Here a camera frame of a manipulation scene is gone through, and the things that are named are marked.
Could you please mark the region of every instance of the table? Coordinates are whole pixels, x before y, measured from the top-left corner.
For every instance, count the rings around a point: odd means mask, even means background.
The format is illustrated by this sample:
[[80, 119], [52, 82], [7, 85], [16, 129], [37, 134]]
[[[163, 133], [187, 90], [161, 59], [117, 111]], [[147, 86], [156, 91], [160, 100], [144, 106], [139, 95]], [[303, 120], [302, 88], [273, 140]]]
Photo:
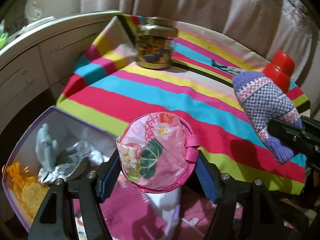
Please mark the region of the table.
[[[119, 136], [137, 117], [175, 113], [199, 135], [209, 162], [237, 180], [260, 178], [269, 190], [299, 194], [304, 155], [280, 165], [255, 135], [225, 66], [261, 71], [268, 63], [232, 39], [199, 26], [177, 23], [173, 67], [150, 70], [135, 63], [134, 36], [143, 17], [115, 16], [76, 64], [57, 106]], [[299, 113], [310, 102], [291, 82], [287, 96]]]

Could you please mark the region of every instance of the glass jar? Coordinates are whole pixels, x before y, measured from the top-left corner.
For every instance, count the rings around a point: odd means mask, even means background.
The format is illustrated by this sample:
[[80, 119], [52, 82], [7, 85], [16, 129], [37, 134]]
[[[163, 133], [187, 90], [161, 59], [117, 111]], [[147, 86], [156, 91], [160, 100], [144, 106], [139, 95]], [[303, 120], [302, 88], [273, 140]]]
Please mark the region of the glass jar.
[[136, 35], [137, 63], [145, 68], [169, 68], [174, 51], [173, 38], [178, 36], [174, 21], [160, 17], [146, 18]]

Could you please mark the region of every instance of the red bottle cap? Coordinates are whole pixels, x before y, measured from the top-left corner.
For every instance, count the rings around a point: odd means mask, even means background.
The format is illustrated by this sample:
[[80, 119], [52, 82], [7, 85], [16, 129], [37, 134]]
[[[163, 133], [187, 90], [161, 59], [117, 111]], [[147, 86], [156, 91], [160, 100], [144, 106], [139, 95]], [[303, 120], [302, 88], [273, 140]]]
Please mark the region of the red bottle cap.
[[262, 71], [264, 75], [270, 78], [284, 94], [289, 90], [290, 78], [284, 74], [275, 64], [269, 63]]
[[288, 77], [292, 76], [295, 66], [294, 61], [283, 51], [278, 50], [273, 56], [271, 62], [278, 66]]

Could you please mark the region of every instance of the pink pouch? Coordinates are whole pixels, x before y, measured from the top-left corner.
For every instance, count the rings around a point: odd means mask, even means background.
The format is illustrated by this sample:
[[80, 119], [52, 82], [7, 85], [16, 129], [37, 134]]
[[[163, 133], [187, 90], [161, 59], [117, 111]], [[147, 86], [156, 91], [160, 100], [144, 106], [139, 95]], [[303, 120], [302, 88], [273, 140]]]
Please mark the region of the pink pouch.
[[187, 181], [200, 141], [184, 119], [158, 112], [130, 123], [116, 144], [127, 180], [143, 192], [163, 193]]

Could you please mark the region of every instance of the blue gripper pad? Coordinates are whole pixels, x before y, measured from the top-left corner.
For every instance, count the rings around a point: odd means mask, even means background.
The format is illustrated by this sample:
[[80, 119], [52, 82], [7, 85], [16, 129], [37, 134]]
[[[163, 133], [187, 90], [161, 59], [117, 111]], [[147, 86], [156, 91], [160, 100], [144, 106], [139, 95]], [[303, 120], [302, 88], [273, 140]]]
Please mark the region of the blue gripper pad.
[[213, 172], [213, 170], [208, 170], [212, 168], [212, 165], [214, 164], [208, 162], [205, 165], [201, 158], [198, 157], [196, 164], [196, 174], [206, 198], [210, 199], [214, 204], [218, 204], [222, 197], [223, 188], [219, 179], [220, 174], [216, 174], [215, 172]]
[[115, 158], [113, 164], [111, 165], [107, 175], [105, 176], [102, 182], [102, 191], [99, 197], [102, 203], [111, 196], [113, 188], [118, 180], [120, 171], [121, 171], [121, 164], [119, 161], [119, 154], [118, 154], [118, 156]]

